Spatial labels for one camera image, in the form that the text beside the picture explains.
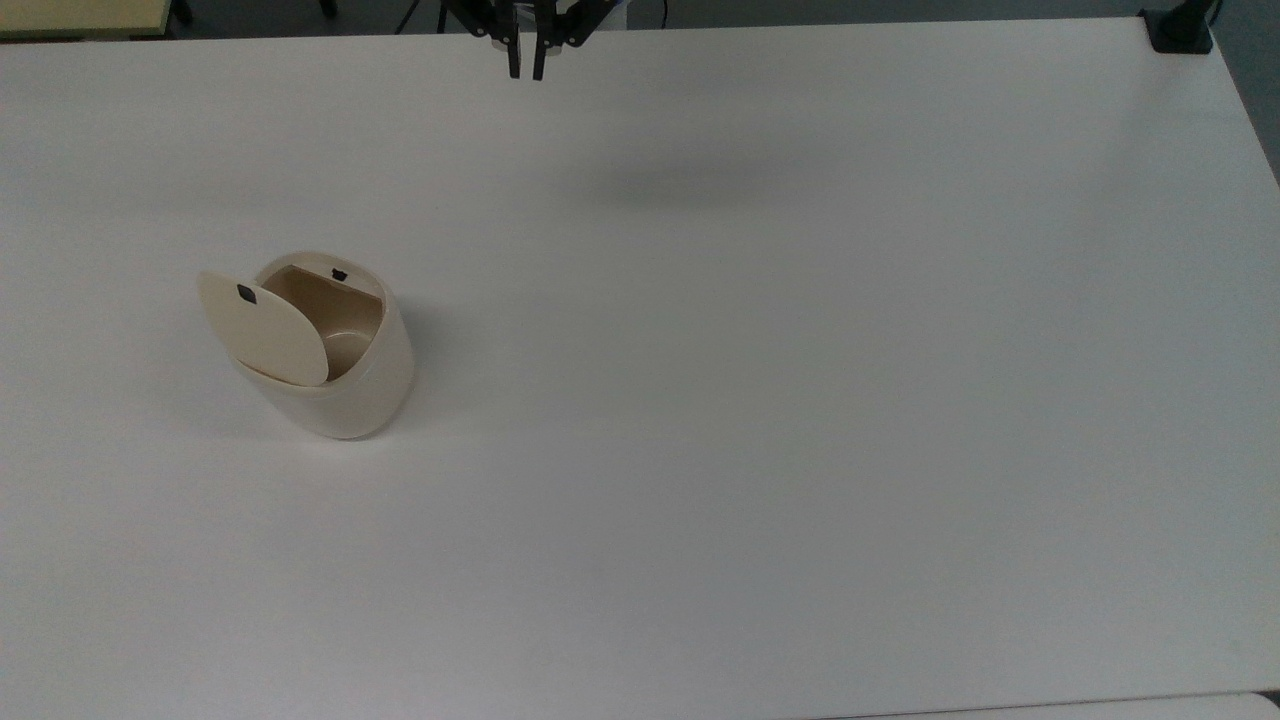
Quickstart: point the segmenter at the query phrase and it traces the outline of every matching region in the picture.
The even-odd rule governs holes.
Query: white table
[[[1280,192],[1140,20],[0,47],[14,717],[1280,685]],[[180,77],[175,90],[173,78]],[[310,437],[195,293],[397,291]]]
[[[906,720],[1280,720],[1280,710],[1257,694],[1225,694],[973,710],[905,717]]]

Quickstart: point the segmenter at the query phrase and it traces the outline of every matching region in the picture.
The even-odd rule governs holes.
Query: floor
[[[179,38],[389,35],[412,0],[337,0],[326,19],[316,0],[188,0]],[[1132,17],[1176,0],[667,0],[667,27],[744,27],[1021,18]],[[1253,119],[1272,173],[1280,176],[1280,0],[1224,0],[1213,28]],[[439,0],[421,0],[403,32],[435,32]],[[630,26],[657,28],[662,0],[632,0]],[[449,19],[447,32],[461,32]]]

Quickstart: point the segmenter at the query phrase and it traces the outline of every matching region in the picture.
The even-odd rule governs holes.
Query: cream trash can
[[[413,348],[390,290],[355,263],[285,255],[241,283],[198,278],[236,369],[293,421],[352,439],[385,425],[413,384]]]

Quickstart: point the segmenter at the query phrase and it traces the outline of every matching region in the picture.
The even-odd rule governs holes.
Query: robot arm
[[[458,18],[462,27],[476,37],[489,36],[495,46],[506,47],[511,77],[520,77],[520,27],[516,22],[516,0],[442,0]],[[580,47],[600,27],[609,10],[623,0],[577,0],[563,14],[557,14],[556,0],[521,0],[531,4],[538,27],[534,50],[534,79],[543,79],[548,53],[563,45]]]

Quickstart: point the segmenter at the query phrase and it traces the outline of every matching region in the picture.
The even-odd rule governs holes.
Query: table leg
[[[173,13],[173,17],[178,18],[178,22],[184,26],[189,26],[191,20],[195,19],[191,14],[191,5],[187,4],[187,0],[173,0],[169,3],[169,12]]]

